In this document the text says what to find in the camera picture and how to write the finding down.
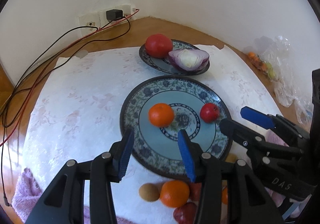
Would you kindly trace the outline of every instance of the blue gripper pad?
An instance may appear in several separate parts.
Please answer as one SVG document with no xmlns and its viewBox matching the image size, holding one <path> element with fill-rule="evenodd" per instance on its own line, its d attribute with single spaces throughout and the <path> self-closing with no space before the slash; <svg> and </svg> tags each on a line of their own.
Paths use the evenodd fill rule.
<svg viewBox="0 0 320 224">
<path fill-rule="evenodd" d="M 272 129 L 275 124 L 273 120 L 268 116 L 259 111 L 256 111 L 249 107 L 243 107 L 240 111 L 241 117 L 249 120 L 250 122 L 263 127 L 264 129 Z"/>
<path fill-rule="evenodd" d="M 124 133 L 123 142 L 125 142 L 120 159 L 118 161 L 118 178 L 122 179 L 127 171 L 130 155 L 134 144 L 134 131 L 128 129 Z"/>
<path fill-rule="evenodd" d="M 195 162 L 191 155 L 191 146 L 192 142 L 190 141 L 188 134 L 185 130 L 180 130 L 178 132 L 178 146 L 181 153 L 182 161 L 184 164 L 184 167 L 187 172 L 187 176 L 190 179 L 191 182 L 196 181 L 196 168 L 195 168 Z"/>
</svg>

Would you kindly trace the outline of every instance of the power outlet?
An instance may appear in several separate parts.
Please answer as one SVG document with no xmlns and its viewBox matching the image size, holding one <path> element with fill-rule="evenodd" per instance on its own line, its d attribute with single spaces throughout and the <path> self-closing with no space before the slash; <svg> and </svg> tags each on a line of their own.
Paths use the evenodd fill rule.
<svg viewBox="0 0 320 224">
<path fill-rule="evenodd" d="M 136 6 L 134 4 L 127 4 L 127 5 L 115 6 L 115 7 L 111 7 L 111 8 L 99 11 L 98 13 L 99 13 L 100 22 L 102 26 L 109 23 L 109 21 L 107 20 L 106 12 L 111 9 L 120 9 L 123 11 L 123 15 L 125 16 L 125 15 L 133 14 L 136 11 Z"/>
<path fill-rule="evenodd" d="M 79 24 L 80 26 L 92 26 L 92 27 L 101 27 L 101 21 L 99 12 L 98 13 L 91 13 L 84 16 L 79 17 Z M 86 36 L 94 32 L 95 28 L 81 28 L 82 36 Z"/>
<path fill-rule="evenodd" d="M 87 14 L 79 17 L 80 26 L 93 26 L 93 27 L 101 28 L 102 26 L 109 23 L 109 21 L 107 20 L 106 12 L 110 9 L 121 9 L 123 11 L 123 15 L 132 15 L 134 12 L 136 12 L 136 6 L 134 4 L 110 7 L 110 8 L 98 11 L 96 13 L 91 13 L 91 14 Z M 94 31 L 95 31 L 94 28 L 81 28 L 82 36 L 91 34 Z"/>
</svg>

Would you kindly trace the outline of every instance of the decorative blue floral plate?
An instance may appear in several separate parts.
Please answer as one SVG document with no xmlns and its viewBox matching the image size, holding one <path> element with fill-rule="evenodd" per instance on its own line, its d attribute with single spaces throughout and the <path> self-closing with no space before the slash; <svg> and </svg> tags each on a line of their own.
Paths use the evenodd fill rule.
<svg viewBox="0 0 320 224">
<path fill-rule="evenodd" d="M 169 127 L 158 128 L 149 122 L 148 111 L 157 103 L 169 104 L 174 110 L 175 118 Z M 220 117 L 210 124 L 199 116 L 205 103 L 214 103 L 220 109 Z M 130 92 L 121 109 L 120 129 L 122 134 L 126 127 L 134 129 L 132 154 L 144 167 L 165 177 L 186 179 L 177 143 L 178 131 L 185 129 L 204 152 L 224 160 L 232 144 L 219 129 L 224 118 L 231 118 L 230 113 L 209 87 L 184 76 L 160 76 Z"/>
<path fill-rule="evenodd" d="M 179 41 L 179 40 L 174 40 L 172 39 L 172 43 L 173 43 L 173 49 L 177 50 L 177 49 L 199 49 L 189 43 L 183 42 L 183 41 Z M 139 55 L 140 58 L 149 66 L 151 66 L 152 68 L 157 69 L 158 71 L 162 71 L 165 73 L 169 73 L 169 74 L 174 74 L 174 75 L 198 75 L 198 74 L 202 74 L 204 72 L 206 72 L 209 67 L 210 67 L 210 62 L 208 62 L 207 66 L 205 68 L 203 68 L 201 71 L 197 71 L 197 72 L 182 72 L 179 71 L 177 69 L 175 69 L 170 62 L 168 61 L 167 58 L 164 59 L 158 59 L 158 58 L 153 58 L 151 57 L 149 54 L 147 54 L 145 46 L 141 46 L 139 49 Z"/>
</svg>

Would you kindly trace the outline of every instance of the red cable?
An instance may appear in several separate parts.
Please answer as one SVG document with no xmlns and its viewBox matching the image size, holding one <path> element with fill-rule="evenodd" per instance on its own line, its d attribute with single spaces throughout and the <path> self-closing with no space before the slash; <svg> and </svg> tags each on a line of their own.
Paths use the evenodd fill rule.
<svg viewBox="0 0 320 224">
<path fill-rule="evenodd" d="M 11 131 L 11 133 L 7 136 L 7 138 L 0 144 L 0 147 L 2 147 L 2 146 L 8 141 L 8 139 L 13 135 L 13 133 L 14 133 L 15 130 L 17 129 L 18 125 L 20 124 L 20 122 L 21 122 L 21 120 L 22 120 L 22 117 L 23 117 L 24 111 L 25 111 L 25 109 L 26 109 L 26 107 L 27 107 L 27 104 L 28 104 L 28 102 L 29 102 L 29 100 L 30 100 L 30 98 L 31 98 L 31 94 L 32 94 L 34 88 L 36 87 L 36 83 L 37 83 L 38 79 L 40 79 L 40 77 L 42 76 L 42 74 L 44 73 L 44 71 L 47 69 L 47 67 L 53 62 L 53 60 L 54 60 L 57 56 L 59 56 L 60 54 L 62 54 L 63 52 L 65 52 L 68 48 L 70 48 L 71 46 L 75 45 L 75 44 L 78 43 L 79 41 L 81 41 L 81 40 L 83 40 L 83 39 L 85 39 L 85 38 L 87 38 L 87 37 L 89 37 L 89 36 L 91 36 L 91 35 L 93 35 L 93 34 L 95 34 L 95 33 L 98 33 L 98 32 L 100 32 L 100 31 L 103 31 L 103 30 L 105 30 L 105 29 L 108 29 L 108 28 L 110 28 L 110 27 L 113 27 L 113 26 L 115 26 L 115 25 L 117 25 L 117 24 L 119 24 L 119 23 L 121 23 L 121 22 L 123 22 L 123 21 L 126 21 L 127 19 L 131 18 L 133 15 L 137 14 L 138 12 L 139 12 L 139 9 L 136 9 L 136 12 L 134 12 L 133 14 L 127 16 L 126 19 L 125 19 L 125 18 L 120 19 L 120 20 L 118 20 L 116 23 L 114 23 L 114 24 L 112 24 L 112 25 L 110 25 L 110 26 L 107 26 L 107 27 L 105 27 L 105 28 L 100 28 L 100 29 L 92 32 L 91 34 L 88 34 L 88 35 L 86 35 L 86 36 L 84 36 L 84 37 L 82 37 L 82 38 L 74 41 L 73 43 L 71 43 L 70 45 L 68 45 L 66 48 L 64 48 L 62 51 L 58 52 L 58 53 L 53 57 L 53 59 L 46 65 L 46 67 L 42 70 L 42 72 L 39 74 L 39 76 L 37 77 L 37 79 L 36 79 L 35 82 L 33 83 L 32 87 L 31 87 L 31 89 L 30 89 L 30 91 L 29 91 L 29 93 L 28 93 L 28 95 L 27 95 L 26 101 L 25 101 L 25 103 L 24 103 L 24 105 L 23 105 L 24 107 L 23 107 L 23 109 L 22 109 L 21 112 L 20 112 L 20 117 L 19 117 L 16 125 L 14 126 L 13 130 Z"/>
</svg>

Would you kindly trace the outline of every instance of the onion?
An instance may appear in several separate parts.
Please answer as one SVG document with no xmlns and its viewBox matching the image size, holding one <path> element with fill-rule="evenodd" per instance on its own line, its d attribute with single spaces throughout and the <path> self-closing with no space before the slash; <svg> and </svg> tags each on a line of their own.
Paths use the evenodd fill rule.
<svg viewBox="0 0 320 224">
<path fill-rule="evenodd" d="M 168 59 L 179 71 L 200 71 L 207 66 L 209 54 L 199 49 L 173 50 L 169 52 Z"/>
</svg>

